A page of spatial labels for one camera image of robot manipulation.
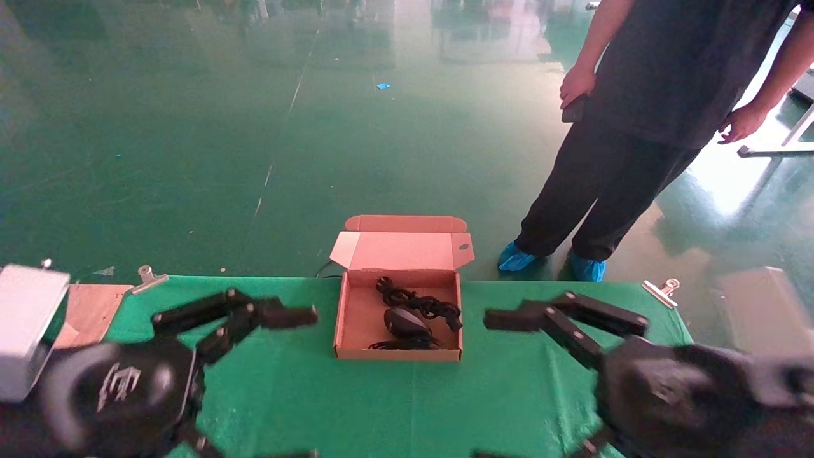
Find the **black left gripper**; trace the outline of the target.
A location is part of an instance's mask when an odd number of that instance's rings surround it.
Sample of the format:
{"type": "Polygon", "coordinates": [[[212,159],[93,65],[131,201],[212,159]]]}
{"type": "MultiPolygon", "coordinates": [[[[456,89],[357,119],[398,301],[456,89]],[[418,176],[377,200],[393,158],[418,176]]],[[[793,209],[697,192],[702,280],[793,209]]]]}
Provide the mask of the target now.
{"type": "MultiPolygon", "coordinates": [[[[198,457],[227,457],[194,422],[200,365],[214,365],[256,328],[315,325],[313,307],[289,308],[280,298],[238,289],[155,313],[152,330],[175,337],[223,320],[195,345],[175,339],[102,342],[62,351],[40,378],[40,410],[64,457],[163,457],[180,441],[198,457]]],[[[317,450],[256,457],[319,457],[317,450]]]]}

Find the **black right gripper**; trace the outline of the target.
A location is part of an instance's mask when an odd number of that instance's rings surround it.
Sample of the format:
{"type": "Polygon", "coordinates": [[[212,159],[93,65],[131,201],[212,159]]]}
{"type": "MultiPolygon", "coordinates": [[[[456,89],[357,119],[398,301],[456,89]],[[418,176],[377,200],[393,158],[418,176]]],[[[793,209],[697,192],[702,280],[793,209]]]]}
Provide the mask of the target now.
{"type": "Polygon", "coordinates": [[[580,365],[599,370],[598,414],[607,426],[566,457],[596,457],[613,440],[631,457],[812,456],[812,356],[655,345],[642,338],[645,316],[572,291],[485,310],[483,325],[543,331],[580,365]],[[638,337],[603,356],[578,324],[638,337]]]}

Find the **hand of black-clothed person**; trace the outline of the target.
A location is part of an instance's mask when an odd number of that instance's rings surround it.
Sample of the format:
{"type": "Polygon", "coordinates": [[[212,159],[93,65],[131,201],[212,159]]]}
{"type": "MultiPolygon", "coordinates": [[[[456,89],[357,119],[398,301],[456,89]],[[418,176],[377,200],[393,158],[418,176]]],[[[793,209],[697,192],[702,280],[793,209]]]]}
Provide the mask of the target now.
{"type": "Polygon", "coordinates": [[[724,119],[718,133],[721,139],[718,144],[736,143],[755,134],[765,122],[771,106],[762,102],[751,101],[740,108],[736,108],[724,119]]]}
{"type": "Polygon", "coordinates": [[[559,88],[560,108],[564,110],[582,95],[588,95],[594,87],[594,67],[576,64],[570,69],[562,80],[559,88]]]}

